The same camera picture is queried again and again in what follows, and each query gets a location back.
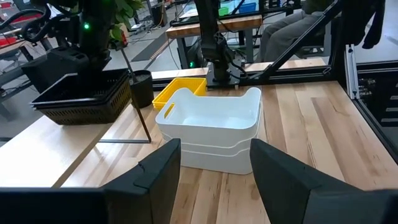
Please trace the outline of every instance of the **yellow plastic bin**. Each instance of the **yellow plastic bin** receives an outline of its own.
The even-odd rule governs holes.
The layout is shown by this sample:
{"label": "yellow plastic bin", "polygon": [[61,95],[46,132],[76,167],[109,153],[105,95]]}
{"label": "yellow plastic bin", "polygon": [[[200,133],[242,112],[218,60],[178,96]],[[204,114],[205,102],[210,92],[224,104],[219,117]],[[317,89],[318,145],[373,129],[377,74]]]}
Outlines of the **yellow plastic bin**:
{"label": "yellow plastic bin", "polygon": [[161,110],[170,97],[181,88],[188,88],[196,96],[206,96],[206,78],[174,78],[153,100],[154,108]]}

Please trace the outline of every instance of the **white plastic bin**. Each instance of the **white plastic bin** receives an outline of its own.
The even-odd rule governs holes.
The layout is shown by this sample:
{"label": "white plastic bin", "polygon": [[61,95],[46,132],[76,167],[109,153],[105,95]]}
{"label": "white plastic bin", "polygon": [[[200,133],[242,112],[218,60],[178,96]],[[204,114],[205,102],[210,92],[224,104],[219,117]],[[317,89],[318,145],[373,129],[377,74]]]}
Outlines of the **white plastic bin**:
{"label": "white plastic bin", "polygon": [[182,88],[156,122],[166,141],[181,139],[183,166],[248,174],[250,140],[257,137],[261,109],[258,88],[240,97],[199,97]]}

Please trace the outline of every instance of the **workbench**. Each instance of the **workbench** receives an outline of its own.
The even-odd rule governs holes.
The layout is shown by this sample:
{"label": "workbench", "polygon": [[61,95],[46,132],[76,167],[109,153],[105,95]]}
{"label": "workbench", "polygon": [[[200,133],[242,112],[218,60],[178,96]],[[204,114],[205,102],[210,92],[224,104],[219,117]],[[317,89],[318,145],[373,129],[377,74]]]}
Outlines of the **workbench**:
{"label": "workbench", "polygon": [[[320,59],[283,68],[322,65]],[[268,63],[248,65],[261,70]],[[204,68],[174,72],[204,75]],[[157,72],[171,76],[173,72]],[[259,139],[364,190],[398,188],[398,166],[337,82],[259,86],[264,123]],[[239,96],[239,90],[209,91]],[[98,187],[164,144],[152,106],[141,109],[151,144],[96,144],[101,138],[144,138],[128,106],[114,124],[58,126],[42,117],[0,148],[0,186]],[[269,223],[253,174],[182,167],[171,223]]]}
{"label": "workbench", "polygon": [[[254,61],[253,29],[258,28],[262,25],[261,15],[239,17],[234,19],[225,19],[222,20],[223,24],[221,24],[220,22],[217,23],[220,32],[227,32],[227,29],[225,29],[225,27],[227,27],[228,30],[231,31],[240,31],[240,30],[244,31],[244,35],[246,38],[246,60],[248,63],[253,63]],[[187,46],[185,45],[184,38],[200,35],[199,23],[168,28],[166,31],[166,35],[170,39],[177,40],[178,53],[180,55],[182,68],[189,68],[188,66],[189,62],[187,61],[187,53],[185,51]]]}

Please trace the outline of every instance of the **black wire basket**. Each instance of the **black wire basket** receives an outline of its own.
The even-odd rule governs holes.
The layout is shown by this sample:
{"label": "black wire basket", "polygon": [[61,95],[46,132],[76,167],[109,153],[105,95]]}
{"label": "black wire basket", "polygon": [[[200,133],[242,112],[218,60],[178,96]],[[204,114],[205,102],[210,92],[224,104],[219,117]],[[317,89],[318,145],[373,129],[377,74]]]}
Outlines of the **black wire basket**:
{"label": "black wire basket", "polygon": [[62,77],[30,105],[61,125],[115,122],[131,100],[128,69]]}

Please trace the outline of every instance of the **wooden tabletop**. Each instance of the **wooden tabletop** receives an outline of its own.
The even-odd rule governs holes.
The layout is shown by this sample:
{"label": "wooden tabletop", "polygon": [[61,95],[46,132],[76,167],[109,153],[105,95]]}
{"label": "wooden tabletop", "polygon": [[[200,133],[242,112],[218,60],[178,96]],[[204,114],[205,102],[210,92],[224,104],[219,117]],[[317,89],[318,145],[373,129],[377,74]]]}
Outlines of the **wooden tabletop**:
{"label": "wooden tabletop", "polygon": [[0,186],[61,186],[110,126],[59,126],[41,117],[0,147]]}
{"label": "wooden tabletop", "polygon": [[[322,65],[321,60],[285,64]],[[337,82],[260,86],[264,124],[259,138],[340,180],[364,190],[397,188],[398,166]],[[211,96],[239,96],[247,88],[209,91]],[[98,187],[164,144],[154,119],[142,110],[152,144],[97,144],[63,187]],[[107,135],[144,138],[130,109]],[[234,175],[182,167],[171,223],[269,223],[252,174]]]}
{"label": "wooden tabletop", "polygon": [[[321,65],[322,60],[289,62]],[[398,166],[337,82],[259,86],[264,123],[259,138],[333,177],[364,190],[397,188]],[[247,88],[209,91],[211,96],[239,96]],[[151,144],[97,144],[107,126],[61,127],[41,118],[0,148],[0,185],[35,185],[55,180],[70,154],[88,155],[63,187],[98,187],[164,144],[155,123],[157,111],[142,109]],[[145,138],[137,113],[128,106],[104,138]],[[62,175],[64,179],[76,162]],[[54,186],[50,181],[41,180]],[[252,174],[234,175],[182,167],[171,223],[269,223]]]}
{"label": "wooden tabletop", "polygon": [[[225,19],[222,20],[222,22],[224,25],[218,22],[218,28],[221,32],[226,31],[224,26],[226,26],[229,30],[253,29],[261,26],[262,17],[260,15],[246,16],[234,19]],[[200,35],[200,25],[192,24],[179,27],[170,27],[167,29],[166,34],[167,37],[171,39]]]}

